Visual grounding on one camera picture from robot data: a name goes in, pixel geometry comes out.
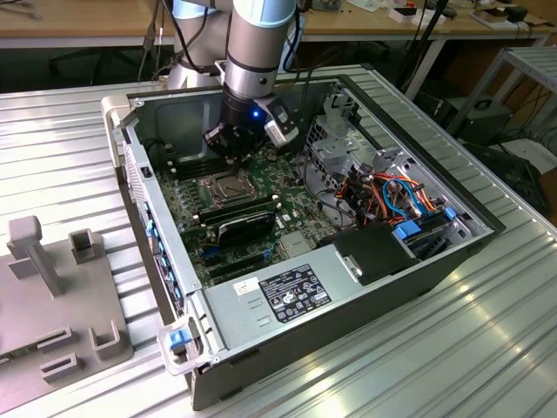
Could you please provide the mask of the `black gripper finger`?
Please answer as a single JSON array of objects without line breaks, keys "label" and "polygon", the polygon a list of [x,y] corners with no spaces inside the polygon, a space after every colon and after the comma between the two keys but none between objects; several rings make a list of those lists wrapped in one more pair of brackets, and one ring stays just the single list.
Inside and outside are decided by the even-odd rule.
[{"label": "black gripper finger", "polygon": [[242,131],[240,135],[240,147],[238,151],[237,169],[251,157],[251,154],[264,141],[264,133],[262,131]]},{"label": "black gripper finger", "polygon": [[232,172],[238,172],[238,138],[230,125],[217,125],[206,131],[203,139],[210,150],[225,160]]}]

